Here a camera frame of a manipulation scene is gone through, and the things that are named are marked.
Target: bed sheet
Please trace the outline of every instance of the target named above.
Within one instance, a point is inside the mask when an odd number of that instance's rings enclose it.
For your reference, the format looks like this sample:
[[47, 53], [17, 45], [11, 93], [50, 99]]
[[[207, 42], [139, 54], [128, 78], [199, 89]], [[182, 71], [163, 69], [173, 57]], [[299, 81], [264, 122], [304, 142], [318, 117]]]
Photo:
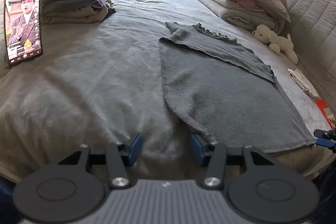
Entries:
[[[199, 1], [113, 2], [117, 12], [101, 23], [42, 26], [41, 57], [10, 70], [0, 65], [3, 176], [18, 181], [81, 143], [101, 148], [136, 133], [142, 133], [144, 149], [129, 169], [131, 177], [181, 179], [201, 174], [189, 151], [189, 130], [169, 111], [162, 95], [158, 42], [170, 34], [166, 21], [201, 23], [212, 32], [236, 37], [272, 67], [311, 133], [328, 128], [314, 102], [288, 77], [289, 61]], [[291, 152], [303, 156], [286, 163], [303, 172], [318, 157], [315, 150]]]

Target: white plush dog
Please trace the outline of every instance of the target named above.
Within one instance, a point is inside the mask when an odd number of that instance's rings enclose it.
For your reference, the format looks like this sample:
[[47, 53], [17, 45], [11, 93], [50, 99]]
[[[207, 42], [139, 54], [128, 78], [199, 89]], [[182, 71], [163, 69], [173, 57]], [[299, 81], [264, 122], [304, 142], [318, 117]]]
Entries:
[[293, 51], [294, 44], [292, 43], [291, 36], [287, 34], [287, 38], [279, 37], [277, 34], [270, 30], [266, 25], [259, 25], [255, 31], [252, 32], [253, 36], [261, 43], [268, 45], [269, 48], [277, 55], [283, 52], [290, 61], [295, 65], [297, 64], [297, 55]]

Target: white logo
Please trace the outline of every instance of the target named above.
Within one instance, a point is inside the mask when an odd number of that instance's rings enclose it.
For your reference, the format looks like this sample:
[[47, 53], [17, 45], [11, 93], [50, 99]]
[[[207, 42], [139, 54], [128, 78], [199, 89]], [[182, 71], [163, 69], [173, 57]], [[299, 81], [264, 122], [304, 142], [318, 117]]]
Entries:
[[163, 183], [163, 184], [162, 184], [163, 187], [168, 187], [168, 186], [170, 186], [170, 185], [171, 185], [170, 182], [166, 182], [166, 183]]

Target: dark blue fabric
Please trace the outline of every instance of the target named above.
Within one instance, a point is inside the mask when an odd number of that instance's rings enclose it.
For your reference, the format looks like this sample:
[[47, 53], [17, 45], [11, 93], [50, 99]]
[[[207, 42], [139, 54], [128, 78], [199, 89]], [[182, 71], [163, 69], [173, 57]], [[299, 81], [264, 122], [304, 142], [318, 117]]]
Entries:
[[13, 204], [15, 183], [0, 177], [0, 224], [15, 224], [21, 217]]
[[317, 176], [313, 182], [319, 189], [320, 203], [311, 218], [315, 224], [336, 223], [336, 161]]

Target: man's hand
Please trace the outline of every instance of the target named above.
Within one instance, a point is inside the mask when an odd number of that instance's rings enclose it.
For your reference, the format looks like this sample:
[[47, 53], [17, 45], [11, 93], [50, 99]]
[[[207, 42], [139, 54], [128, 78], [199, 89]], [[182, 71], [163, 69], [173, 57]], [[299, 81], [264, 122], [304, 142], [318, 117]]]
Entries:
[[20, 38], [22, 36], [22, 32], [27, 25], [17, 26], [16, 28], [16, 37]]

